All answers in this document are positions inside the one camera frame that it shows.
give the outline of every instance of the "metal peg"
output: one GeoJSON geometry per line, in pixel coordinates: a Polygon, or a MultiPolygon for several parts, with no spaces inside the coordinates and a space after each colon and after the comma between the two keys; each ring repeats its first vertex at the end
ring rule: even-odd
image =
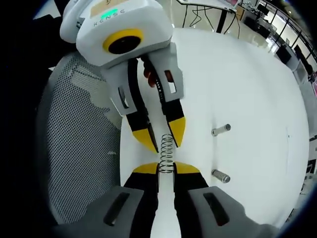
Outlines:
{"type": "Polygon", "coordinates": [[[227,183],[230,181],[230,176],[226,175],[225,173],[219,171],[219,170],[213,170],[211,172],[211,175],[219,179],[223,183],[227,183]]]}
{"type": "Polygon", "coordinates": [[[211,130],[211,134],[212,134],[213,136],[217,136],[217,135],[219,135],[219,134],[221,134],[221,133],[224,133],[224,132],[226,132],[226,131],[229,131],[230,129],[231,129],[230,124],[226,124],[226,125],[224,125],[224,126],[222,126],[222,127],[219,127],[219,128],[216,128],[216,129],[212,129],[212,130],[211,130]]]}

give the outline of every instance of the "metal spring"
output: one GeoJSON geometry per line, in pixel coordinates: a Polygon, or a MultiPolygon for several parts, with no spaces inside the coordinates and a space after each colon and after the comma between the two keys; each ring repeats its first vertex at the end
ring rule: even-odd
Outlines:
{"type": "Polygon", "coordinates": [[[213,170],[211,172],[211,175],[219,179],[223,183],[227,183],[230,181],[230,176],[226,175],[225,173],[219,171],[219,170],[213,170]]]}
{"type": "Polygon", "coordinates": [[[160,145],[159,172],[169,174],[174,171],[173,168],[173,137],[171,134],[162,135],[160,145]]]}

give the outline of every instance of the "computer monitor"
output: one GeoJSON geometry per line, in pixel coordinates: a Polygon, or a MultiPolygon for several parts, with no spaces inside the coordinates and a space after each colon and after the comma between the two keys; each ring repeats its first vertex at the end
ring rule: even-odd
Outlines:
{"type": "Polygon", "coordinates": [[[268,15],[269,10],[265,6],[263,6],[262,4],[258,5],[258,10],[263,12],[264,15],[266,15],[266,16],[268,15]]]}

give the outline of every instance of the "black slot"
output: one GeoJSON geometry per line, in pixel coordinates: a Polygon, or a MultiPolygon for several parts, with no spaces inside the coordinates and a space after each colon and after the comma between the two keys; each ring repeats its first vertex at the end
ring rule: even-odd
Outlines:
{"type": "Polygon", "coordinates": [[[204,193],[204,197],[213,212],[218,226],[221,227],[227,224],[229,222],[229,217],[216,196],[213,193],[204,193]]]}
{"type": "Polygon", "coordinates": [[[110,209],[108,210],[105,218],[104,223],[108,226],[113,227],[115,225],[115,221],[124,205],[128,197],[130,196],[129,193],[122,192],[119,196],[115,199],[113,204],[111,205],[110,209]]]}

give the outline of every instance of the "mesh panel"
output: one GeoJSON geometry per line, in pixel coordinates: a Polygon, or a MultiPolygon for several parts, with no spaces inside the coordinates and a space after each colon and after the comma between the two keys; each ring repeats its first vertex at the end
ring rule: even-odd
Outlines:
{"type": "Polygon", "coordinates": [[[48,161],[44,189],[51,211],[60,224],[76,222],[89,203],[119,185],[121,116],[98,68],[79,54],[56,66],[38,114],[37,127],[44,131],[38,146],[45,150],[39,160],[48,161]]]}

